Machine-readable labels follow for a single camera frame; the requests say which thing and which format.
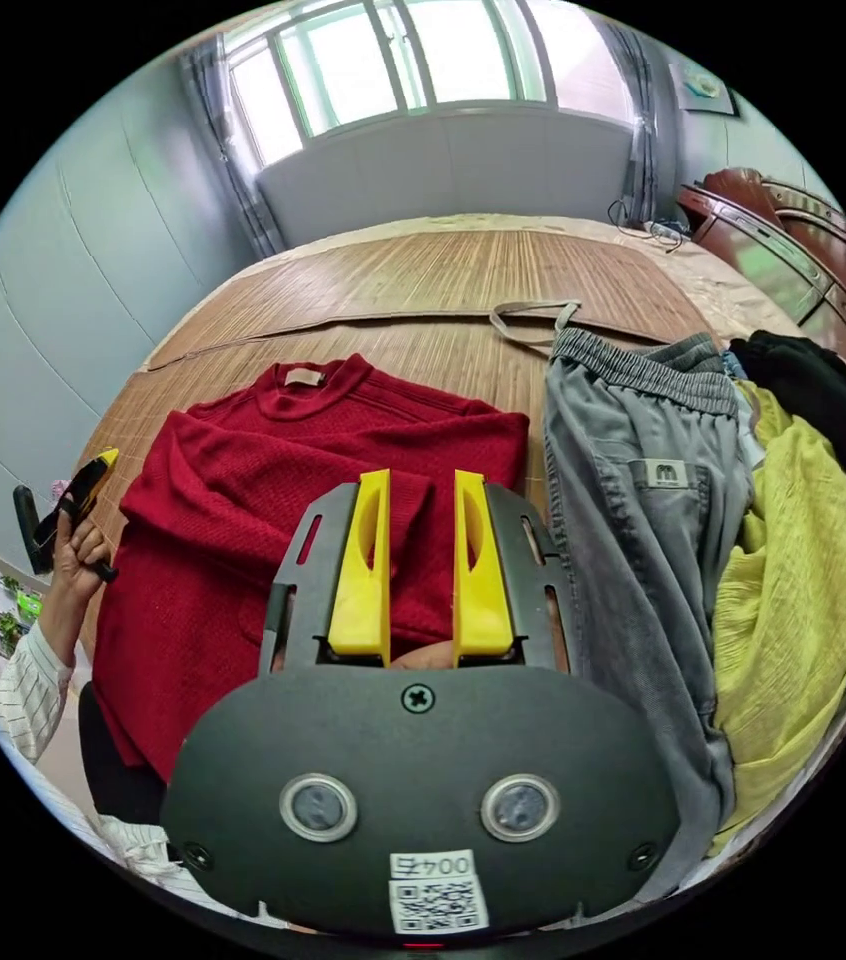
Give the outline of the person's left hand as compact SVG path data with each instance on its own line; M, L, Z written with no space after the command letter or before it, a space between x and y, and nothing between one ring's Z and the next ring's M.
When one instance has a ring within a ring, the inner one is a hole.
M96 523L80 520L64 499L57 514L53 571L45 612L84 610L103 583L99 564L109 565L111 548Z

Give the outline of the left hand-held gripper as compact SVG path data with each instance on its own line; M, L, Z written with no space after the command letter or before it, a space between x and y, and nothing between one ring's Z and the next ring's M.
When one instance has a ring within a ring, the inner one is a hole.
M117 571L112 566L103 535L93 527L91 514L115 470L119 455L117 448L106 448L78 470L59 501L54 522L53 561L68 555L103 584L113 583Z

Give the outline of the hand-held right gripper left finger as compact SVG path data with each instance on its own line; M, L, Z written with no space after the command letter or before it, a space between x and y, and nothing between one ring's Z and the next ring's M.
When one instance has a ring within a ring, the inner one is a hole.
M390 506L391 472L362 474L328 630L335 654L390 652Z

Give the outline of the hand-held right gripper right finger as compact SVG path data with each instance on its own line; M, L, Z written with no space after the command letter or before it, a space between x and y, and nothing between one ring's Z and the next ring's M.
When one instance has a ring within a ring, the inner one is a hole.
M455 655L505 655L513 644L505 581L485 478L454 478L453 640Z

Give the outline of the person's right hand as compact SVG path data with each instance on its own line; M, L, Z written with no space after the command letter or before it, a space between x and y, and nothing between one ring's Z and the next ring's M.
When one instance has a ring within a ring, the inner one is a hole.
M390 663L394 670L445 670L454 666L454 652L451 642L427 644L395 658Z

